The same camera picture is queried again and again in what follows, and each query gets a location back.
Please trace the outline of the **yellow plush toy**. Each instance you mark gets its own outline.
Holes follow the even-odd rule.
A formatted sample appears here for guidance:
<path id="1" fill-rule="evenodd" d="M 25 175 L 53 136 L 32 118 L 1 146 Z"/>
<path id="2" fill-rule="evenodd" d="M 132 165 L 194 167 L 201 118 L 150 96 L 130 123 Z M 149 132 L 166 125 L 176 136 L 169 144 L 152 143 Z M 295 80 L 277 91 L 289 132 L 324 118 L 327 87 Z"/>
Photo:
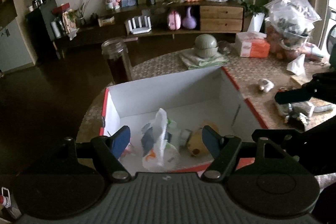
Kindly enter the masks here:
<path id="1" fill-rule="evenodd" d="M 205 126 L 210 126 L 216 132 L 219 132 L 216 124 L 214 124 L 212 121 L 204 120 L 199 128 L 190 134 L 190 137 L 186 143 L 187 151 L 193 157 L 202 157 L 210 154 L 202 141 L 202 129 Z"/>

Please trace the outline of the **white wet wipes pack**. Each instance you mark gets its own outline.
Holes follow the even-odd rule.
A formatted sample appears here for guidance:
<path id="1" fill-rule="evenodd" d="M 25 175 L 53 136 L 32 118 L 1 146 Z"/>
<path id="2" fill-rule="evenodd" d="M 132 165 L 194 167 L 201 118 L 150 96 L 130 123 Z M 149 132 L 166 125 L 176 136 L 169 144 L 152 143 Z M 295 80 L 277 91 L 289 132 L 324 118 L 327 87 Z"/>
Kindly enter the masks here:
<path id="1" fill-rule="evenodd" d="M 141 129 L 142 164 L 150 172 L 176 169 L 180 160 L 181 130 L 160 108 L 155 118 Z"/>

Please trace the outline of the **black snack packet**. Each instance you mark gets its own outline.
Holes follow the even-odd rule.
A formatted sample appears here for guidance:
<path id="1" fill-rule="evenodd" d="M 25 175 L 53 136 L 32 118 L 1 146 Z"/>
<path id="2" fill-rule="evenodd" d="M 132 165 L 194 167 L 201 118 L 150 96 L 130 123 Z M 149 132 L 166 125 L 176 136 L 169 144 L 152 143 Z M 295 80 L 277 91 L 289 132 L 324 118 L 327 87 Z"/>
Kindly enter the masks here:
<path id="1" fill-rule="evenodd" d="M 309 124 L 309 118 L 301 112 L 290 112 L 284 120 L 285 124 L 299 132 L 305 132 Z"/>

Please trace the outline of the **oval grey lidded container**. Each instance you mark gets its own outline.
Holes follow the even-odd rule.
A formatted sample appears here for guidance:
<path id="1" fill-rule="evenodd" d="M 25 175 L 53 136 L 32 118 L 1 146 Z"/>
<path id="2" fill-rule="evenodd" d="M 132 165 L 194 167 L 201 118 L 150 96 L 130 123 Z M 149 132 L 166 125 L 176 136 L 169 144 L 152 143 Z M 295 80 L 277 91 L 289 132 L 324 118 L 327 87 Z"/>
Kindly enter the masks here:
<path id="1" fill-rule="evenodd" d="M 280 116 L 285 117 L 290 114 L 303 114 L 308 118 L 312 117 L 314 113 L 324 113 L 335 109 L 335 104 L 328 104 L 317 106 L 309 101 L 279 104 L 275 102 L 276 109 Z"/>

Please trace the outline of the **red and white shoe box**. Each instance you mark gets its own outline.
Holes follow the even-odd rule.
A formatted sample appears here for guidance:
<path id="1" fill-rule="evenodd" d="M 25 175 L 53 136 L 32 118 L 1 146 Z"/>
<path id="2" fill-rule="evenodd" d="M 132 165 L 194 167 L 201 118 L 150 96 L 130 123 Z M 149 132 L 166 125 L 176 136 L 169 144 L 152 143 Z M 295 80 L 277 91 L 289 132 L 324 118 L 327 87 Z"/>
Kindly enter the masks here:
<path id="1" fill-rule="evenodd" d="M 143 127 L 159 110 L 166 112 L 173 126 L 161 166 L 155 151 L 143 156 L 141 144 Z M 224 68 L 196 69 L 110 86 L 105 90 L 101 116 L 102 135 L 112 136 L 123 126 L 130 128 L 130 148 L 120 155 L 130 174 L 203 172 L 213 157 L 201 150 L 194 136 L 205 125 L 222 136 L 232 134 L 243 141 L 251 141 L 256 129 L 266 128 Z"/>

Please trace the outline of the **small white figurine toy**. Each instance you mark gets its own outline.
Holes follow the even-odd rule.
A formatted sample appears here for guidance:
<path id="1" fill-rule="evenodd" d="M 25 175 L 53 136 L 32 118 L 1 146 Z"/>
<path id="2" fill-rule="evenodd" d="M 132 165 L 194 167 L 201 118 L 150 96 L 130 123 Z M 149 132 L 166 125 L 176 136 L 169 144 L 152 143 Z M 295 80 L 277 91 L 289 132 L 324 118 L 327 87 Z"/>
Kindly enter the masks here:
<path id="1" fill-rule="evenodd" d="M 274 88 L 274 83 L 268 79 L 259 79 L 258 86 L 259 86 L 259 91 L 268 93 Z"/>

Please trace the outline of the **white paper bag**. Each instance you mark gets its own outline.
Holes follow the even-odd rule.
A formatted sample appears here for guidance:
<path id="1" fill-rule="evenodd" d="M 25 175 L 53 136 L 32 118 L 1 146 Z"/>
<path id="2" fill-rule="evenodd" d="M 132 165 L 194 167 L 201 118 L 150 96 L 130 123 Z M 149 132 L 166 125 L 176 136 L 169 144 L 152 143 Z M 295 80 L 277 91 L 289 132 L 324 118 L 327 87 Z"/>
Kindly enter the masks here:
<path id="1" fill-rule="evenodd" d="M 305 63 L 305 54 L 301 54 L 299 55 L 299 57 L 297 57 L 287 65 L 286 70 L 293 73 L 296 76 L 305 75 L 304 63 Z"/>

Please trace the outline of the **folded green striped cloth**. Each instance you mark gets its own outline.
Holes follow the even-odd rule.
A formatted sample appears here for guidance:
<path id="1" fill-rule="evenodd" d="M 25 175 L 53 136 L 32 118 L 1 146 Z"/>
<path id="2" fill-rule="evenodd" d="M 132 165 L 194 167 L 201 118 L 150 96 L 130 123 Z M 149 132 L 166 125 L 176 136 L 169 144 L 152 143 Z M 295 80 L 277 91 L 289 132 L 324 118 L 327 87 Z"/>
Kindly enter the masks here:
<path id="1" fill-rule="evenodd" d="M 228 57 L 218 52 L 213 57 L 201 58 L 196 55 L 194 49 L 180 51 L 179 57 L 188 70 L 218 67 L 228 62 Z"/>

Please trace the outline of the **glass jar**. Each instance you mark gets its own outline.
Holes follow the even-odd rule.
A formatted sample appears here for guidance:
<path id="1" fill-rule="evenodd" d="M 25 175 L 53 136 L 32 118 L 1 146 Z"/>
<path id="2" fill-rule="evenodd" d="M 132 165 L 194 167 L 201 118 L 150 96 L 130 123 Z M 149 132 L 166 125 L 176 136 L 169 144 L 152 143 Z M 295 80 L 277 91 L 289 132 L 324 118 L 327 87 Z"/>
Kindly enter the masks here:
<path id="1" fill-rule="evenodd" d="M 102 43 L 101 50 L 115 85 L 133 80 L 128 49 L 123 39 L 109 39 Z"/>

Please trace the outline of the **green lidded ceramic bowl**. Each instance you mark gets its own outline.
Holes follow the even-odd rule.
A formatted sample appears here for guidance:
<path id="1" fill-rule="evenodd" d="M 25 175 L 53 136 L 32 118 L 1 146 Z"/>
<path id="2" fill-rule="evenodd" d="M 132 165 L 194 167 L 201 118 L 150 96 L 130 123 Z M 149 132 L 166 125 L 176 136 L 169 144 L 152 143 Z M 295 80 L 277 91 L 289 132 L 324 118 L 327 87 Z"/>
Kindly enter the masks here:
<path id="1" fill-rule="evenodd" d="M 215 56 L 218 52 L 218 42 L 210 34 L 201 34 L 195 39 L 194 50 L 197 56 L 207 59 Z"/>

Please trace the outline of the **orange tissue box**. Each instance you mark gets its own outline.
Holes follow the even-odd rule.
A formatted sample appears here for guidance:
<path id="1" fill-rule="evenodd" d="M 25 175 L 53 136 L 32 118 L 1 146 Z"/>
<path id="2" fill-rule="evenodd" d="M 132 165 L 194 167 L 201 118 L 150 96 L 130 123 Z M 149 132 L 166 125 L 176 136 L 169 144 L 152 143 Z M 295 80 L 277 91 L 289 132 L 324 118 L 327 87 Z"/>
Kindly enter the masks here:
<path id="1" fill-rule="evenodd" d="M 234 48 L 240 57 L 267 58 L 270 44 L 261 32 L 239 32 L 235 36 Z"/>

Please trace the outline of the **white wifi router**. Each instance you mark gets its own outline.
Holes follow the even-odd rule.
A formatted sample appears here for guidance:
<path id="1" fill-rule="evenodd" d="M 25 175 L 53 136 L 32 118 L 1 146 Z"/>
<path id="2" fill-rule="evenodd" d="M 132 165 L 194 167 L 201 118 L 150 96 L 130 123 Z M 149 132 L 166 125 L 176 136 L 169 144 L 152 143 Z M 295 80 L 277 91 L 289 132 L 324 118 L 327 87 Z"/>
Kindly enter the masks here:
<path id="1" fill-rule="evenodd" d="M 139 35 L 151 32 L 151 19 L 149 16 L 135 16 L 125 22 L 128 34 Z"/>

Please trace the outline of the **large clear plastic bag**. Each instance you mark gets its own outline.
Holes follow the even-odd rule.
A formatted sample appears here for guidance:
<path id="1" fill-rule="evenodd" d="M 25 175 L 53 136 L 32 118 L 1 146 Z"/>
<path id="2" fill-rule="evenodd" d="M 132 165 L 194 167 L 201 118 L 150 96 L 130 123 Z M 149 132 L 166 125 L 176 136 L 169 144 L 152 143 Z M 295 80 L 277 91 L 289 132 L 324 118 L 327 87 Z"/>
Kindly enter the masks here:
<path id="1" fill-rule="evenodd" d="M 266 39 L 280 60 L 294 60 L 310 46 L 314 24 L 321 21 L 308 0 L 274 0 L 264 5 Z"/>

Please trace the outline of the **wooden tv cabinet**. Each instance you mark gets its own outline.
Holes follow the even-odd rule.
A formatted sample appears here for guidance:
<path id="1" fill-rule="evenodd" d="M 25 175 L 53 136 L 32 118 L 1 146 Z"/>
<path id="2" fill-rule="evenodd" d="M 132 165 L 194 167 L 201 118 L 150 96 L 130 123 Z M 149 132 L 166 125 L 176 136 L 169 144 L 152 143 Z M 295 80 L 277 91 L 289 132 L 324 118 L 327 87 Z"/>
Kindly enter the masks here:
<path id="1" fill-rule="evenodd" d="M 107 25 L 81 28 L 81 35 L 130 38 L 179 34 L 236 34 L 244 27 L 244 8 L 234 1 L 158 3 L 130 6 L 102 17 Z"/>

